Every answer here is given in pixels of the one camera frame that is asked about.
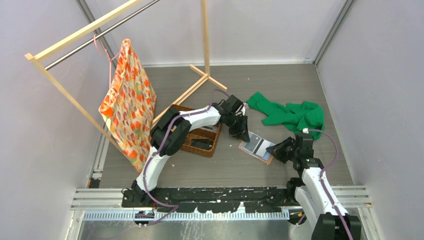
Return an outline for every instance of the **orange floral fabric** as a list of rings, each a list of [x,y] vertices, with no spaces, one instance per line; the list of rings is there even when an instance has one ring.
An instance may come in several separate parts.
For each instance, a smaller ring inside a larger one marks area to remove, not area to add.
[[[122,41],[110,90],[98,111],[134,168],[141,173],[150,150],[156,94],[129,39]]]

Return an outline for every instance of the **wooden leg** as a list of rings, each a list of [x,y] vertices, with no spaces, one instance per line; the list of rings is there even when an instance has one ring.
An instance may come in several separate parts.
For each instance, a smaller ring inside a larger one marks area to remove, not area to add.
[[[180,105],[182,102],[184,102],[184,100],[186,100],[192,93],[194,93],[194,91],[196,91],[207,80],[208,80],[208,75],[204,74],[199,80],[197,80],[197,82],[195,82],[189,89],[187,89],[187,91],[185,91],[183,94],[181,94],[181,96],[179,96],[175,101],[173,101],[172,104]],[[168,106],[165,110],[163,110],[159,115],[157,115],[153,119],[152,126],[155,126],[158,123],[159,119],[161,119],[161,117],[165,114],[165,112],[169,108],[170,106]]]
[[[208,30],[208,0],[200,0],[201,7],[201,26],[203,29],[203,55],[204,71],[211,76],[210,58],[209,58],[209,30]]]
[[[47,79],[84,115],[109,141],[122,153],[122,149],[119,147],[117,142],[109,136],[109,134],[101,127],[97,121],[81,106],[81,104],[55,79],[53,75],[47,71],[44,66],[30,53],[25,54],[28,59]]]
[[[204,76],[206,74],[202,70],[200,70],[196,66],[194,66],[193,64],[190,64],[190,68],[191,68],[191,70],[195,71],[199,75]],[[211,83],[213,83],[215,86],[217,86],[218,88],[222,89],[223,91],[227,91],[228,90],[228,88],[225,85],[223,85],[219,81],[215,80],[213,77],[209,76],[208,79],[209,79],[209,81]]]

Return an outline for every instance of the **robotic arm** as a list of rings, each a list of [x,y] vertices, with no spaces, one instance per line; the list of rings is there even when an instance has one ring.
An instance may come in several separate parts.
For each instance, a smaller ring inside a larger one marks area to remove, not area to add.
[[[171,132],[166,138],[163,148],[159,154],[155,155],[151,160],[146,172],[143,171],[137,177],[136,185],[138,187],[134,186],[138,189],[136,192],[145,192],[143,174],[145,174],[147,190],[151,191],[156,188],[159,175],[161,174],[165,163],[170,156],[180,150],[187,134],[191,130],[207,125],[223,123],[229,126],[229,134],[234,138],[245,142],[250,141],[248,132],[248,117],[244,114],[244,104],[234,95],[231,95],[227,100],[222,100],[220,103],[212,103],[211,106],[207,106],[202,109],[193,111],[178,111],[175,108],[168,109],[151,131],[151,147],[148,159],[158,151],[171,121],[178,115],[184,115],[184,117],[178,118],[173,123]]]
[[[293,168],[299,177],[292,177],[287,182],[287,198],[292,203],[299,203],[313,229],[312,240],[340,239],[348,240],[348,233],[343,226],[340,215],[354,240],[361,239],[361,222],[357,216],[350,216],[334,194],[321,160],[314,157],[312,135],[298,133],[296,139],[291,137],[267,148],[277,160],[293,162]]]

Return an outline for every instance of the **green towel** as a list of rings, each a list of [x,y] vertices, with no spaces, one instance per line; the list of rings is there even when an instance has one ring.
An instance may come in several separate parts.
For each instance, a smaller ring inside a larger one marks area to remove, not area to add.
[[[260,92],[255,93],[247,101],[251,109],[266,114],[263,125],[283,124],[288,130],[299,133],[302,129],[319,129],[324,131],[324,111],[316,103],[304,101],[302,104],[287,103],[283,106],[266,99]],[[311,131],[314,140],[321,137],[320,132]]]

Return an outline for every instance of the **garment rack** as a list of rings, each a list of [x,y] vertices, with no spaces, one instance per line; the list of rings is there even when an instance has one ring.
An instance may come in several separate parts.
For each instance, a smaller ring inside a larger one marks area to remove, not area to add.
[[[75,41],[81,39],[82,37],[88,35],[89,33],[93,32],[94,30],[100,28],[104,24],[108,23],[109,21],[115,19],[119,15],[125,13],[126,11],[132,9],[137,4],[143,2],[144,0],[129,0],[122,4],[121,6],[115,8],[114,10],[106,13],[105,15],[101,16],[97,20],[93,21],[92,23],[86,25],[85,27],[81,28],[80,30],[74,32],[73,34],[65,37],[64,39],[60,40],[56,44],[46,48],[45,50],[41,51],[40,53],[36,54],[35,56],[31,53],[25,54],[25,57],[44,75],[47,77],[47,79],[122,153],[123,151],[119,147],[119,145],[116,143],[116,141],[105,131],[103,127],[101,127],[97,121],[81,106],[81,104],[78,103],[78,101],[55,79],[55,77],[50,74],[49,70],[64,60],[68,59],[72,55],[76,54],[83,48],[87,47],[88,45],[92,44],[95,40],[103,37],[107,33],[111,32],[112,30],[116,29],[123,23],[127,22],[128,20],[132,19],[139,13],[143,12],[144,10],[148,9],[149,7],[153,6],[155,3],[159,2],[160,0],[153,0],[149,4],[143,6],[142,8],[138,9],[137,11],[131,13],[130,15],[126,16],[121,21],[117,22],[116,24],[110,26],[100,34],[96,35],[96,37],[91,38],[90,40],[86,41],[85,43],[81,44],[80,46],[76,47],[74,50],[68,52],[67,54],[63,55],[62,57],[58,58],[48,66],[44,67],[42,65],[42,61],[47,60],[52,55],[58,53],[65,47],[71,45]],[[227,91],[227,87],[221,84],[219,81],[215,80],[211,77],[211,69],[210,69],[210,58],[209,58],[209,31],[208,31],[208,0],[200,0],[200,7],[201,7],[201,22],[202,22],[202,34],[203,34],[203,55],[204,55],[204,69],[205,72],[200,70],[199,68],[195,67],[194,65],[190,65],[189,67],[196,73],[198,73],[201,77],[199,80],[197,80],[191,87],[189,87],[181,96],[179,96],[174,102],[172,102],[169,106],[172,104],[179,105],[184,100],[186,100],[192,93],[194,93],[203,83],[206,81],[210,81],[220,89]],[[162,115],[168,110],[169,106],[162,111],[160,114],[158,114],[154,120],[152,125],[156,125],[158,120],[162,117]]]

